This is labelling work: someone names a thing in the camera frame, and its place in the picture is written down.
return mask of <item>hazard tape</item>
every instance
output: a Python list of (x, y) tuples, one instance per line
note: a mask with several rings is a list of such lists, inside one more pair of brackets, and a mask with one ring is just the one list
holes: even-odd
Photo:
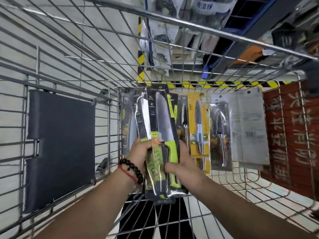
[[(138, 36), (141, 35), (142, 31), (142, 21), (141, 17), (138, 17)], [(139, 50), (138, 51), (138, 77), (137, 80), (140, 82), (141, 86), (151, 85), (149, 82), (146, 84), (144, 83), (145, 80), (145, 71), (144, 71), (144, 62), (145, 62), (145, 56), (144, 52)], [(237, 88), (248, 88), (251, 86), (258, 86), (258, 87), (269, 87), (269, 88), (277, 88), (278, 83), (275, 81), (153, 81), (153, 83), (158, 82), (164, 82), (168, 84), (169, 88), (204, 88), (204, 89), (210, 89), (210, 88), (234, 88), (237, 86)], [(280, 85), (287, 85), (290, 84), (290, 81), (279, 81)]]

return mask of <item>green knife handle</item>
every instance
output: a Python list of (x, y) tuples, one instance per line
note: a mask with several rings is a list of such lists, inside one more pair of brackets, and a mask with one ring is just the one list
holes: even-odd
[[(168, 161), (178, 163), (178, 156), (177, 156), (177, 149), (176, 149), (175, 141), (167, 141), (164, 144), (169, 147), (169, 160)], [(171, 180), (170, 186), (175, 187), (175, 188), (181, 188), (181, 183), (179, 181), (176, 183), (176, 179), (175, 179), (174, 174), (170, 173), (169, 177)]]

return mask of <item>red string bracelet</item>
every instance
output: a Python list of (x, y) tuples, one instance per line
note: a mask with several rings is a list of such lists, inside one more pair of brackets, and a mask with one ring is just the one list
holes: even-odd
[(121, 169), (128, 177), (130, 177), (131, 179), (133, 179), (134, 183), (136, 184), (138, 181), (136, 180), (136, 178), (134, 178), (133, 176), (131, 176), (125, 169), (122, 168), (121, 165), (118, 166), (119, 169)]

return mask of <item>person's right hand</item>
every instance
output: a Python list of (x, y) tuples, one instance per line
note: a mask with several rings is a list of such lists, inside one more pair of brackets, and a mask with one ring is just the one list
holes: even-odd
[(183, 141), (180, 142), (180, 163), (167, 162), (165, 172), (173, 173), (190, 193), (196, 194), (199, 185), (208, 177), (195, 164), (194, 159), (188, 154), (188, 149)]

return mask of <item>blue knife handle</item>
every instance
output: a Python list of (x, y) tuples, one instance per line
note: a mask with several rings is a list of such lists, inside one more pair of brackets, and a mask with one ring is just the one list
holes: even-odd
[(204, 137), (203, 137), (203, 125), (196, 124), (195, 139), (198, 147), (198, 152), (204, 154)]

